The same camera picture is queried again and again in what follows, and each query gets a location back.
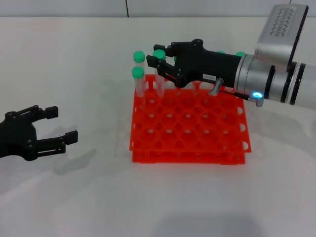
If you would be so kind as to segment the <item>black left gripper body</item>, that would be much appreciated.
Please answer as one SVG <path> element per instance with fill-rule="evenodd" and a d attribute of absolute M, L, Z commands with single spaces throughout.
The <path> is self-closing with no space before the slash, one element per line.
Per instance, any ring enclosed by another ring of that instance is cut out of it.
<path fill-rule="evenodd" d="M 0 157 L 20 156 L 26 161 L 37 159 L 36 129 L 30 121 L 30 110 L 11 111 L 0 123 Z"/>

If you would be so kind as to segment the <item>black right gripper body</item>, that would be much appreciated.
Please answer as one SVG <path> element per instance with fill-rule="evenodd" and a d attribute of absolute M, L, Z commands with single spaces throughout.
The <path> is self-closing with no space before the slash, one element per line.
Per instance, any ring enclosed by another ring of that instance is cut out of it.
<path fill-rule="evenodd" d="M 240 56 L 208 51 L 203 41 L 195 39 L 191 42 L 175 42 L 173 53 L 176 56 L 174 77 L 176 87 L 183 88 L 193 81 L 215 83 L 223 80 L 223 86 L 233 87 Z"/>

